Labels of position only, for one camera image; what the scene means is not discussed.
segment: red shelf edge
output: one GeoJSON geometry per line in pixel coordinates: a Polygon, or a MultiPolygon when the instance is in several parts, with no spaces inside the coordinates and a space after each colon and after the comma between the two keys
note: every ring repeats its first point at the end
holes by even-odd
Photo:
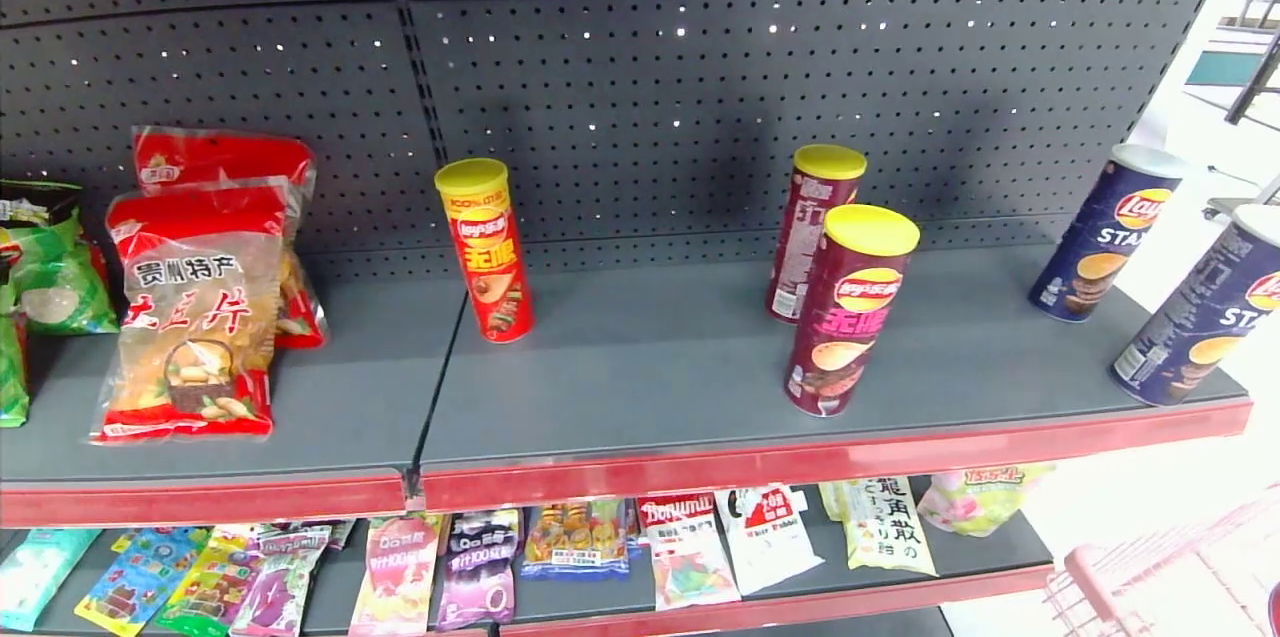
{"type": "Polygon", "coordinates": [[[755,629],[773,624],[827,622],[1038,590],[1044,586],[1044,581],[1052,572],[1053,565],[1046,564],[991,574],[929,579],[888,587],[865,587],[804,597],[751,600],[662,613],[652,611],[534,624],[512,624],[502,627],[502,633],[518,637],[552,637],[559,634],[573,634],[575,637],[644,637],[755,629]]]}
{"type": "Polygon", "coordinates": [[[154,487],[87,484],[0,489],[0,527],[150,527],[227,524],[398,514],[397,472],[260,484],[164,482],[154,487]]]}
{"type": "Polygon", "coordinates": [[[932,475],[1028,460],[1060,460],[1164,443],[1239,435],[1253,400],[1207,400],[1178,409],[1056,423],[1021,423],[819,445],[768,445],[699,454],[548,460],[428,472],[429,510],[476,510],[598,496],[635,496],[741,487],[806,485],[828,478],[932,475]]]}

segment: green snack bag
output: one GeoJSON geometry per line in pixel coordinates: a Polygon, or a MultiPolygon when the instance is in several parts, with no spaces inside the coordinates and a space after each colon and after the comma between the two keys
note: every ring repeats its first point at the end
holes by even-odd
{"type": "Polygon", "coordinates": [[[9,260],[0,249],[0,427],[27,422],[31,395],[27,391],[26,318],[14,304],[9,283],[9,260]]]}
{"type": "Polygon", "coordinates": [[[77,185],[0,180],[0,248],[17,249],[12,283],[32,333],[119,333],[79,224],[77,185]]]}
{"type": "Polygon", "coordinates": [[[932,477],[920,517],[938,530],[986,537],[1023,509],[1027,494],[1053,472],[1052,463],[957,469],[932,477]]]}

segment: potato chip can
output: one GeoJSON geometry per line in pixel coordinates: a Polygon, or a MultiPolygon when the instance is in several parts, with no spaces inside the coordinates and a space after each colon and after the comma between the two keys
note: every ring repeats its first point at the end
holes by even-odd
{"type": "Polygon", "coordinates": [[[1032,303],[1062,322],[1084,322],[1189,169],[1166,151],[1114,146],[1102,175],[1032,285],[1032,303]]]}
{"type": "Polygon", "coordinates": [[[769,274],[765,306],[773,317],[795,324],[800,317],[813,255],[829,208],[851,203],[867,171],[867,159],[837,145],[805,145],[795,153],[791,196],[782,212],[778,251],[769,274]]]}
{"type": "Polygon", "coordinates": [[[532,295],[511,208],[507,166],[463,159],[435,173],[467,294],[489,342],[516,342],[534,327],[532,295]]]}
{"type": "Polygon", "coordinates": [[[1180,404],[1277,306],[1280,207],[1240,205],[1204,257],[1111,363],[1111,377],[1147,404],[1180,404]]]}
{"type": "Polygon", "coordinates": [[[849,404],[919,240],[920,228],[890,208],[827,214],[783,385],[797,408],[833,417],[849,404]]]}

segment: red chip can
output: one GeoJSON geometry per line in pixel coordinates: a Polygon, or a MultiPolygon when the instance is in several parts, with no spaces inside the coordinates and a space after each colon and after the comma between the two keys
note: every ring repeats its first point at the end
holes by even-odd
{"type": "Polygon", "coordinates": [[[797,408],[844,412],[919,242],[920,228],[890,208],[850,203],[827,214],[787,362],[785,390],[797,408]]]}
{"type": "Polygon", "coordinates": [[[435,189],[467,281],[480,335],[516,342],[534,327],[534,308],[511,210],[507,166],[497,159],[463,159],[435,173],[435,189]]]}
{"type": "Polygon", "coordinates": [[[765,304],[773,317],[795,324],[800,317],[814,251],[828,210],[851,203],[867,171],[867,159],[837,145],[805,145],[795,153],[791,196],[782,214],[778,251],[769,274],[765,304]]]}

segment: white lid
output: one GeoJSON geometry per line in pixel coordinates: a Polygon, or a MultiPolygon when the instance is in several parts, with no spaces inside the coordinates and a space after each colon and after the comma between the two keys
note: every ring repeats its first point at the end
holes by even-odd
{"type": "Polygon", "coordinates": [[[1180,180],[1189,175],[1192,162],[1175,157],[1161,148],[1147,148],[1142,145],[1116,145],[1111,148],[1111,159],[1124,164],[1125,168],[1137,169],[1144,175],[1166,177],[1170,180],[1180,180]]]}
{"type": "Polygon", "coordinates": [[[1280,248],[1280,205],[1243,203],[1231,214],[1231,221],[1257,239],[1280,248]]]}

